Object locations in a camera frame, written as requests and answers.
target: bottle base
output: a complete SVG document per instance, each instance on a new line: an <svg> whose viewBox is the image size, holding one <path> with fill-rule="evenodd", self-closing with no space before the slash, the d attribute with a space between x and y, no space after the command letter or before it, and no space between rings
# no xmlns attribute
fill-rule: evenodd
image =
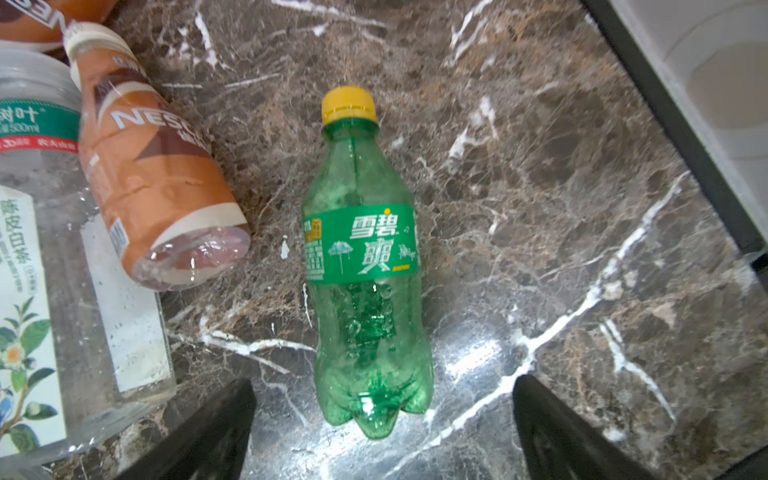
<svg viewBox="0 0 768 480"><path fill-rule="evenodd" d="M194 230L140 258L131 277L159 292L185 290L232 268L245 257L249 246L250 235L241 227Z"/></svg>

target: nescafe logo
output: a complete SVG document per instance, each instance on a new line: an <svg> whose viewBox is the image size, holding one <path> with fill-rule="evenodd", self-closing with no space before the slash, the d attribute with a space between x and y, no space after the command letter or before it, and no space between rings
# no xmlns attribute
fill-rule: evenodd
<svg viewBox="0 0 768 480"><path fill-rule="evenodd" d="M0 23L11 23L28 15L48 28L67 28L67 19L46 0L0 0Z"/></svg>

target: green bottle label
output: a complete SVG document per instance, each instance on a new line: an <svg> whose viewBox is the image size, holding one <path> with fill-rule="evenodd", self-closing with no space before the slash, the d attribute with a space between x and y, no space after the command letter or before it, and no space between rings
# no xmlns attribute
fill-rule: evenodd
<svg viewBox="0 0 768 480"><path fill-rule="evenodd" d="M409 205L347 207L304 219L310 282L354 283L410 275L420 267Z"/></svg>
<svg viewBox="0 0 768 480"><path fill-rule="evenodd" d="M0 100L0 153L13 150L78 152L80 114L49 101Z"/></svg>

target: brown marble countertop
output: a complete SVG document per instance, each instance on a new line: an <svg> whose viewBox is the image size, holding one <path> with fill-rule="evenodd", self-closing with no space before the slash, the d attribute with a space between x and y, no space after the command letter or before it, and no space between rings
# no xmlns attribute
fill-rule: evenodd
<svg viewBox="0 0 768 480"><path fill-rule="evenodd" d="M56 475L114 477L235 377L243 478L527 478L524 372L659 478L765 444L766 293L576 0L131 0L111 26L210 135L253 243L164 297L177 396ZM380 442L313 385L300 204L341 84L373 93L420 213L435 398Z"/></svg>

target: sprite bottle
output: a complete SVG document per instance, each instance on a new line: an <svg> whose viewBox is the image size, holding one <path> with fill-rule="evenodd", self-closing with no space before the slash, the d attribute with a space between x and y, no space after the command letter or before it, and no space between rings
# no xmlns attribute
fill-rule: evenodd
<svg viewBox="0 0 768 480"><path fill-rule="evenodd" d="M367 91L328 93L323 125L328 157L303 205L317 398L331 425L355 419L383 439L400 410L426 412L434 388L413 195L376 144Z"/></svg>

